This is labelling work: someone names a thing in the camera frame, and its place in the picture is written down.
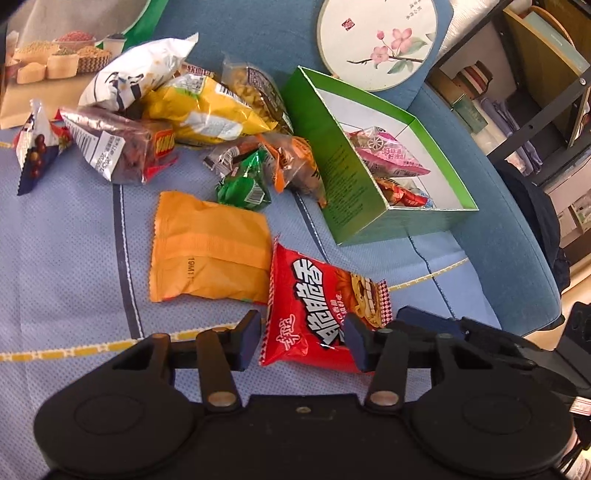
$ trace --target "blue sofa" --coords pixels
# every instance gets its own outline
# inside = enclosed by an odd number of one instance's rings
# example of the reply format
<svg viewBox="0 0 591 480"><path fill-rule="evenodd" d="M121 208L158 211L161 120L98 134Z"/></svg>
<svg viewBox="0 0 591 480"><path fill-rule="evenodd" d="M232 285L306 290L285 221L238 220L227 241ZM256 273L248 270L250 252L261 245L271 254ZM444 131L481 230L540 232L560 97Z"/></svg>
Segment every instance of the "blue sofa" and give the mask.
<svg viewBox="0 0 591 480"><path fill-rule="evenodd" d="M551 272L524 217L468 133L424 85L452 17L436 0L439 31L431 57L409 80L380 96L417 116L460 174L480 208L452 232L339 248L315 202L289 192L264 210L281 242L311 257L385 278L394 309L412 305L444 317L469 316L525 335L560 314ZM303 65L324 66L316 47L322 0L170 0L156 37L200 41L190 60L218 70L222 52L269 71L279 84ZM10 141L14 131L0 131ZM163 190L215 198L216 177L191 150L144 187L106 182L72 148L35 190L16 197L20 170L14 153L0 150L0 477L39 478L47 467L31 426L41 403L113 353L108 342L139 339L238 321L252 306L234 300L148 299L153 218ZM461 266L430 278L459 261ZM417 284L410 281L422 278ZM99 344L101 352L73 356L74 347ZM62 349L61 360L39 351ZM33 352L15 362L10 352ZM278 362L235 375L243 399L259 394L365 395L365 375ZM176 387L199 397L196 371L177 372ZM407 400L430 387L428 372L411 371Z"/></svg>

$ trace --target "pink snack package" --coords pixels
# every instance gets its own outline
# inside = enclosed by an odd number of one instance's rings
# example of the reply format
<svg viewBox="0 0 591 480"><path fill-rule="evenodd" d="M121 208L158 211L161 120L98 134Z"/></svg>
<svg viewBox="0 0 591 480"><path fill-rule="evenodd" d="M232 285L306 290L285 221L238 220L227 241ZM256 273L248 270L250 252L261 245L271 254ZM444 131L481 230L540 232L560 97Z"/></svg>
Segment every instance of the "pink snack package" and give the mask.
<svg viewBox="0 0 591 480"><path fill-rule="evenodd" d="M371 127L348 135L374 177L418 177L431 173L383 128Z"/></svg>

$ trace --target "teal box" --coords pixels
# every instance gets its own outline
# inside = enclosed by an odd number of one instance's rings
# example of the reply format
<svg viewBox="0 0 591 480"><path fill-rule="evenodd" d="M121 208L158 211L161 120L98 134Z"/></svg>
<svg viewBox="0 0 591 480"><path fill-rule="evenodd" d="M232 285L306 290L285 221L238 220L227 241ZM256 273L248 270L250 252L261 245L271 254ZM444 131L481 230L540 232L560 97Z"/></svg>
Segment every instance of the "teal box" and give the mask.
<svg viewBox="0 0 591 480"><path fill-rule="evenodd" d="M282 90L295 134L310 143L324 185L328 227L339 245L448 230L478 211L449 160L416 117L341 80L298 67ZM412 177L435 208L391 206L346 132L381 127L431 171Z"/></svg>

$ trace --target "sofa backrest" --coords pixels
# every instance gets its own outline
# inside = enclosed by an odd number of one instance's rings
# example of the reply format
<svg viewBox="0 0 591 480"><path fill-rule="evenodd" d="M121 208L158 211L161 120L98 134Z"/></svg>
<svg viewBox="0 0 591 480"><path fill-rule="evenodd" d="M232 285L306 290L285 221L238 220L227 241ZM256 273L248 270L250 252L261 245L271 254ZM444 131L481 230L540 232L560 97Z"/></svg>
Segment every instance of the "sofa backrest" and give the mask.
<svg viewBox="0 0 591 480"><path fill-rule="evenodd" d="M449 0L434 2L437 37L429 56L405 82L378 93L403 109L408 108L424 83L452 20ZM199 43L189 57L192 63L216 72L224 54L228 54L257 65L282 86L298 65L328 73L316 43L316 24L323 3L324 0L170 0L154 35L183 38L199 32Z"/></svg>

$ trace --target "green snack package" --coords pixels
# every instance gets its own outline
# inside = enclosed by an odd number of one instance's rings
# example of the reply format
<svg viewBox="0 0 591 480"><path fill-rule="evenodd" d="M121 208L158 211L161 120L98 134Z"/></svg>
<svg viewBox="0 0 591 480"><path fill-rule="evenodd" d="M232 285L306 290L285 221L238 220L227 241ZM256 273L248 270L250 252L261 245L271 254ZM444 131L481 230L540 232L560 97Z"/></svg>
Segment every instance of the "green snack package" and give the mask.
<svg viewBox="0 0 591 480"><path fill-rule="evenodd" d="M242 160L217 186L217 201L246 210L259 211L271 204L262 172L265 152L257 150Z"/></svg>

